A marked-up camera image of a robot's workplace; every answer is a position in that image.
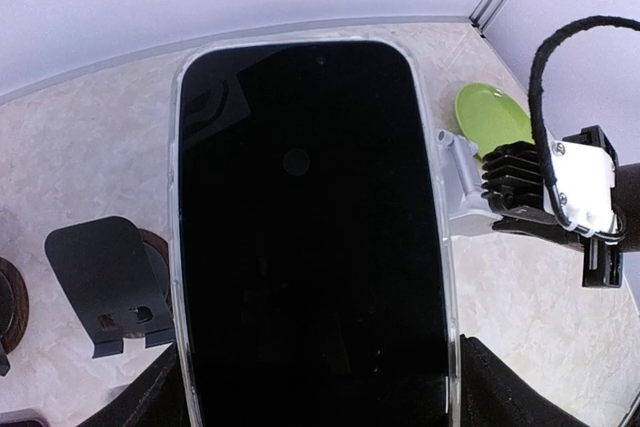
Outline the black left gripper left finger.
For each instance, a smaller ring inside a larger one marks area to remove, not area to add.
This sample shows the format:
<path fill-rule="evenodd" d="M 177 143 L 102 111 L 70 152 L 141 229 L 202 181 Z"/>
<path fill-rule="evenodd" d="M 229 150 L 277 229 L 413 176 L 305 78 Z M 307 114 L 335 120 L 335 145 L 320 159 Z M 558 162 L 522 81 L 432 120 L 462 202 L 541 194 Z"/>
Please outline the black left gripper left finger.
<path fill-rule="evenodd" d="M 106 407 L 81 426 L 187 426 L 177 347 L 171 344 Z"/>

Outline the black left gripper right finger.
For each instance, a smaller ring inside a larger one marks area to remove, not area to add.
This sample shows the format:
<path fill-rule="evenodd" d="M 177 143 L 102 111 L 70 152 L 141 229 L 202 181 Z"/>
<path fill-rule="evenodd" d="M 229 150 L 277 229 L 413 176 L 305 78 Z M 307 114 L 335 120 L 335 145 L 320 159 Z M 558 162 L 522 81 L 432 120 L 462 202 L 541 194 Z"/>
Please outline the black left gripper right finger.
<path fill-rule="evenodd" d="M 463 427 L 582 426 L 536 392 L 484 343 L 460 337 Z"/>

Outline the round dark wooden stand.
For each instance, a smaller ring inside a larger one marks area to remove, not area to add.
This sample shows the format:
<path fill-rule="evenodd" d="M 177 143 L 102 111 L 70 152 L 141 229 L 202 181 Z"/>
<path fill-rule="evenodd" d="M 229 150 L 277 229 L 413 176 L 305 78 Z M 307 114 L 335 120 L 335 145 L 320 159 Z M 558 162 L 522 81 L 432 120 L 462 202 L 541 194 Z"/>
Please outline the round dark wooden stand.
<path fill-rule="evenodd" d="M 175 341 L 169 247 L 159 235 L 111 216 L 52 231 L 44 250 L 93 358 L 123 353 L 126 339 L 147 348 Z"/>

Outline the black folding phone stand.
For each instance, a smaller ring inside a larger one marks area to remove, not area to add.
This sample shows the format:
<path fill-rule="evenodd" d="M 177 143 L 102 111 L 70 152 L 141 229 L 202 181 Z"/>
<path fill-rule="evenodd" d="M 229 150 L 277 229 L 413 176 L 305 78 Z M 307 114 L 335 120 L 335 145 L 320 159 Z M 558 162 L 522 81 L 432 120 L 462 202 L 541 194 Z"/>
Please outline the black folding phone stand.
<path fill-rule="evenodd" d="M 1 376 L 9 372 L 8 355 L 24 337 L 29 320 L 29 296 L 19 270 L 1 258 Z"/>

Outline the black phone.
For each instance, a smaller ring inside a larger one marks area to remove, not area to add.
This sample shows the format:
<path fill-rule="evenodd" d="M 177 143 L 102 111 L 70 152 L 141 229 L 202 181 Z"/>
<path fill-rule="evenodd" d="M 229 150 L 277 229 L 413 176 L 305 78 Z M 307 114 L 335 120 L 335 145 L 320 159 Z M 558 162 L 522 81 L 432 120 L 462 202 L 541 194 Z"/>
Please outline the black phone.
<path fill-rule="evenodd" d="M 445 426 L 441 247 L 407 59 L 220 50 L 180 95 L 181 267 L 208 426 Z"/>

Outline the purple-cased phone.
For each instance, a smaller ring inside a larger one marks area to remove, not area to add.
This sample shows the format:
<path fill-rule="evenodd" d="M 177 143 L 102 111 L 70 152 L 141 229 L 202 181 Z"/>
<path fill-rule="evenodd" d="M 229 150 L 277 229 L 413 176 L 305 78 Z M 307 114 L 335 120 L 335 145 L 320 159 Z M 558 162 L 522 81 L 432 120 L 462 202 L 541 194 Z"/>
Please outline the purple-cased phone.
<path fill-rule="evenodd" d="M 32 409 L 2 412 L 0 427 L 46 427 L 47 422 Z"/>

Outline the clear acrylic phone stand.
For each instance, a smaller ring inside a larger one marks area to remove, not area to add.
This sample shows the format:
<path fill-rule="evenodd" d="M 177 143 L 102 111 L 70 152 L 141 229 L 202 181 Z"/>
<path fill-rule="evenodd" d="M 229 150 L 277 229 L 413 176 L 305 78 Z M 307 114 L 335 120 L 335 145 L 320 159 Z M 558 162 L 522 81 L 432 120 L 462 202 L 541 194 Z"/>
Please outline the clear acrylic phone stand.
<path fill-rule="evenodd" d="M 491 211 L 482 197 L 482 180 L 474 160 L 478 146 L 461 135 L 439 130 L 436 135 L 452 236 L 491 234 L 502 216 Z"/>

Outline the green plate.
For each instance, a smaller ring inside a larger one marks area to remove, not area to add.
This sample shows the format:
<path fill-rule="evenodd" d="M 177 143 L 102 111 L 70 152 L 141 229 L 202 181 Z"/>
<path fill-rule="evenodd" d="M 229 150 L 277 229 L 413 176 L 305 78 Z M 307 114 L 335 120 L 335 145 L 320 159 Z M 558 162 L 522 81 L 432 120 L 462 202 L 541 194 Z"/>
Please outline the green plate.
<path fill-rule="evenodd" d="M 533 144 L 528 114 L 502 90 L 485 83 L 462 87 L 454 100 L 463 136 L 478 147 L 482 158 L 496 148 L 515 142 Z"/>

